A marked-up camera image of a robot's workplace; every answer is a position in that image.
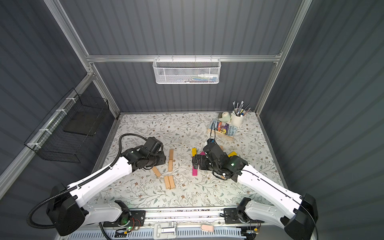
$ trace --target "pink block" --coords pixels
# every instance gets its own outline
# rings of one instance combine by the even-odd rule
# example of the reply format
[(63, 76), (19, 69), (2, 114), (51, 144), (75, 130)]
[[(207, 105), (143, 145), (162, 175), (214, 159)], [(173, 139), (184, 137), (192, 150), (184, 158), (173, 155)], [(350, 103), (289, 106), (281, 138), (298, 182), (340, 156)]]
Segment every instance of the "pink block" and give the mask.
[(197, 176), (197, 169), (192, 167), (192, 176)]

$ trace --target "white cup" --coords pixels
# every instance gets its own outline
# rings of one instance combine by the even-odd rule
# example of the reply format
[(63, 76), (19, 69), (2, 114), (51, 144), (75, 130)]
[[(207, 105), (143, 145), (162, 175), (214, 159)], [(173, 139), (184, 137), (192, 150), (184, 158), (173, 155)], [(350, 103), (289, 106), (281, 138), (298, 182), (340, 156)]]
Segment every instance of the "white cup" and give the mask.
[(241, 127), (242, 124), (243, 124), (244, 119), (245, 119), (245, 115), (243, 115), (241, 117), (238, 117), (238, 116), (236, 116), (235, 112), (232, 111), (232, 113), (231, 113), (231, 122), (230, 123), (231, 123), (231, 125), (234, 125), (235, 127)]

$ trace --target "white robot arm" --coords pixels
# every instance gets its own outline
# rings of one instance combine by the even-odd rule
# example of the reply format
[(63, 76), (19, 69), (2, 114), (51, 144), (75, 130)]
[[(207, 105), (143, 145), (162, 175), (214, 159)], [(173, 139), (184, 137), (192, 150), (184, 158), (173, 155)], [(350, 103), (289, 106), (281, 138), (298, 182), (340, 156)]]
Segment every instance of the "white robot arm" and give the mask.
[(219, 179), (232, 179), (265, 197), (274, 206), (260, 204), (249, 198), (239, 203), (237, 217), (242, 222), (262, 220), (285, 230), (294, 240), (311, 239), (318, 219), (315, 199), (289, 191), (271, 181), (238, 156), (228, 157), (214, 139), (208, 139), (205, 155), (192, 158), (195, 169), (211, 170)]
[[(27, 223), (36, 228), (56, 228), (62, 236), (91, 223), (117, 222), (122, 227), (127, 225), (131, 213), (122, 201), (109, 204), (90, 204), (88, 201), (119, 178), (137, 169), (164, 164), (166, 159), (162, 151), (162, 143), (154, 137), (143, 138), (146, 140), (143, 146), (121, 153), (123, 136), (126, 134), (120, 137), (118, 157), (112, 163), (68, 186), (54, 187), (51, 197), (31, 210)], [(260, 204), (244, 198), (237, 207), (237, 215), (241, 221), (261, 220), (272, 223), (284, 228), (294, 240), (311, 238), (318, 218), (316, 201), (313, 197), (308, 194), (302, 197), (285, 189), (238, 156), (229, 158), (213, 139), (208, 140), (208, 145), (203, 151), (205, 156), (196, 155), (192, 159), (195, 169), (200, 167), (202, 170), (211, 170), (219, 179), (232, 179), (239, 182), (274, 205)], [(48, 203), (47, 214), (53, 225), (40, 225), (31, 219), (33, 213), (45, 203)]]
[[(144, 145), (121, 152), (121, 139), (137, 136), (144, 139)], [(154, 137), (145, 138), (137, 134), (123, 134), (119, 138), (119, 151), (115, 160), (68, 186), (59, 184), (52, 188), (51, 197), (36, 205), (27, 216), (27, 224), (34, 228), (56, 228), (61, 236), (68, 235), (83, 225), (97, 222), (116, 222), (126, 226), (131, 218), (129, 208), (122, 201), (109, 204), (90, 204), (88, 201), (102, 189), (137, 169), (150, 169), (165, 164), (163, 144)], [(52, 225), (42, 225), (32, 220), (33, 214), (44, 204)]]

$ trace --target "black wire basket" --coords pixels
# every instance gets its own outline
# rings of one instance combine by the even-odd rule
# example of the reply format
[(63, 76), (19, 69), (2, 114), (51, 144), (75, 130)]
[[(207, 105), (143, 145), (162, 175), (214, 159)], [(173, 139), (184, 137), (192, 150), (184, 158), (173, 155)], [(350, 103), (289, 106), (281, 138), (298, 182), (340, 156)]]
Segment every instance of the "black wire basket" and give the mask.
[(87, 160), (89, 144), (109, 111), (108, 101), (76, 95), (57, 117), (42, 131), (39, 138), (25, 145), (39, 157), (49, 161), (80, 163)]

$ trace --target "floral tablecloth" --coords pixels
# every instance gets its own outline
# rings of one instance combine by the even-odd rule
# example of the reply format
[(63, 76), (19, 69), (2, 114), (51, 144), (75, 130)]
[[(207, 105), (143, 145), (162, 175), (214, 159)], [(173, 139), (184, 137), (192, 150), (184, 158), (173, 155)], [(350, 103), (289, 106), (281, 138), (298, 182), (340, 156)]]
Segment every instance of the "floral tablecloth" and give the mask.
[[(154, 136), (164, 144), (166, 164), (157, 166), (162, 174), (157, 178), (152, 170), (140, 169), (122, 177), (95, 196), (92, 203), (124, 201), (129, 208), (234, 206), (243, 197), (270, 204), (250, 188), (232, 180), (217, 179), (210, 171), (198, 170), (192, 176), (192, 148), (200, 153), (209, 134), (207, 129), (217, 113), (198, 114), (126, 114), (123, 116), (104, 162), (110, 163), (118, 152), (118, 139), (124, 133)], [(229, 154), (235, 151), (274, 182), (282, 185), (264, 135), (254, 113), (248, 113), (242, 128), (233, 140), (216, 136), (216, 141)], [(123, 151), (143, 144), (138, 137), (125, 137)], [(173, 171), (168, 172), (169, 149), (174, 149)], [(165, 188), (164, 176), (173, 175), (176, 188)]]

